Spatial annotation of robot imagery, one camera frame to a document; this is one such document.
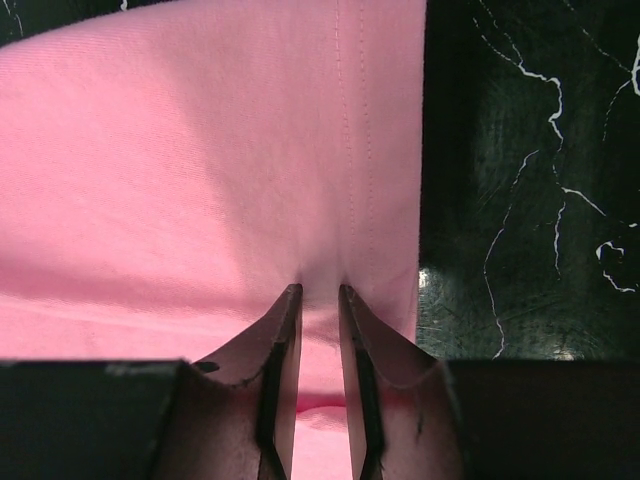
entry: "stitching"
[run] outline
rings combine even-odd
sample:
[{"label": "stitching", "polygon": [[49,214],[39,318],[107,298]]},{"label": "stitching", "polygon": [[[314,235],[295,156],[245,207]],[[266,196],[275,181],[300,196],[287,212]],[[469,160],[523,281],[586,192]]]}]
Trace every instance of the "stitching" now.
[{"label": "stitching", "polygon": [[342,55],[340,53],[340,0],[336,0],[336,63],[338,67],[338,84],[340,86],[340,95],[342,96],[342,129],[345,148],[347,150],[347,161],[349,164],[349,220],[351,224],[350,254],[353,254],[355,251],[354,241],[356,234],[356,217],[353,207],[353,149],[351,147],[351,128],[349,127],[349,117],[347,116],[347,99],[344,91],[344,81],[342,79]]},{"label": "stitching", "polygon": [[369,173],[369,280],[371,282],[371,295],[375,294],[375,283],[373,280],[373,169],[371,165],[371,123],[369,121],[369,104],[367,102],[367,84],[365,80],[364,68],[364,0],[360,1],[360,73],[362,77],[362,98],[364,99],[364,120],[367,134],[367,169]]}]

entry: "marble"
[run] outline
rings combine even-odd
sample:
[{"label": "marble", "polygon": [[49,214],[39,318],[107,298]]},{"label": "marble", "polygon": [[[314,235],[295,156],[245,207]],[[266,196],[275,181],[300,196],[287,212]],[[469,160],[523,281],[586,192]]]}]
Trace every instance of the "marble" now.
[{"label": "marble", "polygon": [[168,0],[0,0],[0,47],[89,18]]},{"label": "marble", "polygon": [[640,358],[640,2],[428,10],[418,344]]}]

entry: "pink cloth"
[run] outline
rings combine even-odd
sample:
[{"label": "pink cloth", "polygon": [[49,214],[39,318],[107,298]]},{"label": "pink cloth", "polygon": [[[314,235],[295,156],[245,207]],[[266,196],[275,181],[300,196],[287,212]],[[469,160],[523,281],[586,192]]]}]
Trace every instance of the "pink cloth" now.
[{"label": "pink cloth", "polygon": [[293,478],[350,478],[338,285],[416,327],[424,2],[182,0],[0,50],[0,356],[193,360],[300,281]]}]

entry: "clamp jaw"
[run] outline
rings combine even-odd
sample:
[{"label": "clamp jaw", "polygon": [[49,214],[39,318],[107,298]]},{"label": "clamp jaw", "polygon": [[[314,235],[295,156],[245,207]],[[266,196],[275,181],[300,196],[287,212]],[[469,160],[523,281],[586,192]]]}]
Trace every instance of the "clamp jaw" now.
[{"label": "clamp jaw", "polygon": [[[289,285],[193,364],[0,362],[2,478],[289,479],[301,309]],[[637,478],[637,364],[438,361],[339,309],[354,480]]]}]

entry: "black surface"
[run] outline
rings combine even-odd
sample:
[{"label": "black surface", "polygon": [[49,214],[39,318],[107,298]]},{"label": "black surface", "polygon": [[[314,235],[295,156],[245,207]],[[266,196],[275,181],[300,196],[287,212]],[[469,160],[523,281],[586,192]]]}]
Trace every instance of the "black surface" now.
[{"label": "black surface", "polygon": [[0,366],[0,478],[151,478],[181,362]]},{"label": "black surface", "polygon": [[368,343],[360,333],[360,312],[353,304],[356,296],[352,287],[340,286],[340,357],[347,405],[351,468],[354,478],[368,480],[380,475],[385,434],[376,370],[366,350]]},{"label": "black surface", "polygon": [[0,47],[55,28],[169,0],[0,0]]},{"label": "black surface", "polygon": [[451,362],[466,477],[636,479],[640,371],[597,362]]},{"label": "black surface", "polygon": [[427,17],[419,344],[640,358],[640,2],[430,0]]}]

